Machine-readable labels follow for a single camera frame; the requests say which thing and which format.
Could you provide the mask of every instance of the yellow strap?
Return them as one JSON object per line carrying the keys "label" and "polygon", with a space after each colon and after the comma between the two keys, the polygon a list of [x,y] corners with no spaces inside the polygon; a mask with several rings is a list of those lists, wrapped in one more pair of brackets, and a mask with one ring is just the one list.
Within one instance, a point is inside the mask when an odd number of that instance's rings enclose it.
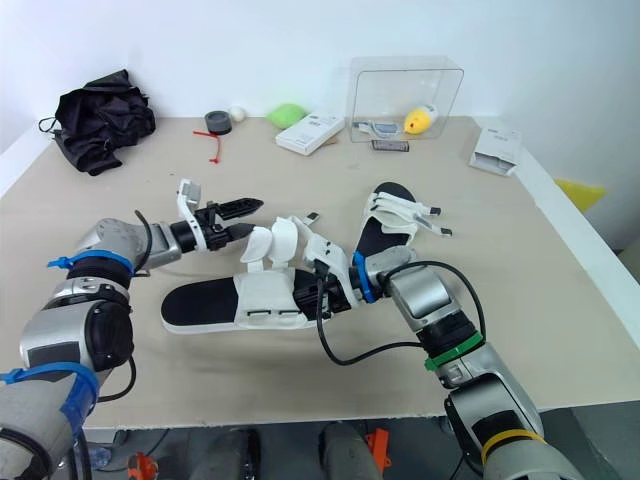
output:
{"label": "yellow strap", "polygon": [[505,430],[504,432],[496,433],[493,437],[487,440],[487,443],[484,444],[484,446],[482,447],[482,464],[484,465],[485,463],[487,463],[487,454],[489,453],[489,450],[491,450],[491,447],[493,447],[498,442],[502,442],[503,440],[512,437],[528,437],[532,440],[538,440],[539,442],[547,443],[544,441],[544,438],[530,430],[524,430],[521,428]]}

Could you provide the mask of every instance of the green strap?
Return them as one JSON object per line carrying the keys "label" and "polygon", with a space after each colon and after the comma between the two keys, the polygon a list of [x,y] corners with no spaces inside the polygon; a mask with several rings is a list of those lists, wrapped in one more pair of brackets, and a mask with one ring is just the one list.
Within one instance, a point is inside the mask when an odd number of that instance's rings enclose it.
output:
{"label": "green strap", "polygon": [[441,365],[444,365],[445,363],[453,360],[454,358],[458,358],[464,355],[465,353],[473,349],[476,345],[478,345],[482,341],[484,341],[484,339],[482,338],[482,335],[476,332],[461,344],[453,347],[451,350],[447,350],[446,352],[441,353],[436,358],[427,358],[427,360],[424,362],[424,366],[426,367],[427,370],[429,370],[430,372],[433,372],[437,370]]}

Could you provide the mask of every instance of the orange connector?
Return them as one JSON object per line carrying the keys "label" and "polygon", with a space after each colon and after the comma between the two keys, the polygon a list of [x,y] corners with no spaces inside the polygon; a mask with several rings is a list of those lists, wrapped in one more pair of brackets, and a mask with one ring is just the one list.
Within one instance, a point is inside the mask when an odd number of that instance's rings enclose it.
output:
{"label": "orange connector", "polygon": [[384,469],[391,466],[391,459],[387,457],[387,448],[389,447],[389,430],[376,428],[374,433],[365,435],[367,445],[373,455],[373,460],[378,466],[380,473],[384,473]]}
{"label": "orange connector", "polygon": [[155,480],[158,478],[158,464],[143,453],[131,455],[127,461],[129,480]]}

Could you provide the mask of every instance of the yellow object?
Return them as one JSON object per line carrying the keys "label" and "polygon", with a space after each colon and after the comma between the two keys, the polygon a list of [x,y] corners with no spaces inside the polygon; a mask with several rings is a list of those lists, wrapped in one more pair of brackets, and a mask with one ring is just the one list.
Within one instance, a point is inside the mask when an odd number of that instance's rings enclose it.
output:
{"label": "yellow object", "polygon": [[554,181],[582,213],[607,194],[607,189],[603,187],[590,187],[558,178]]}
{"label": "yellow object", "polygon": [[544,441],[544,438],[530,430],[524,430],[522,428],[505,430],[504,432],[496,433],[493,437],[487,440],[487,443],[482,446],[482,464],[484,465],[485,463],[487,463],[487,455],[489,454],[489,450],[491,450],[491,447],[493,447],[496,443],[513,437],[527,437],[532,440],[538,440],[539,442],[547,443]]}
{"label": "yellow object", "polygon": [[426,132],[438,118],[435,107],[425,105],[411,110],[404,119],[404,131],[413,135]]}

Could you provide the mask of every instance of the green sponge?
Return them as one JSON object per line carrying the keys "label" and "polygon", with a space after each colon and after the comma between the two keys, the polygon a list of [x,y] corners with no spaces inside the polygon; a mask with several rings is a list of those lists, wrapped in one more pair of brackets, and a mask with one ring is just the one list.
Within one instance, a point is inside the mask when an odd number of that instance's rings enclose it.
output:
{"label": "green sponge", "polygon": [[284,103],[276,108],[273,112],[267,115],[267,118],[271,120],[276,127],[284,130],[291,125],[298,123],[307,112],[300,105],[295,103]]}

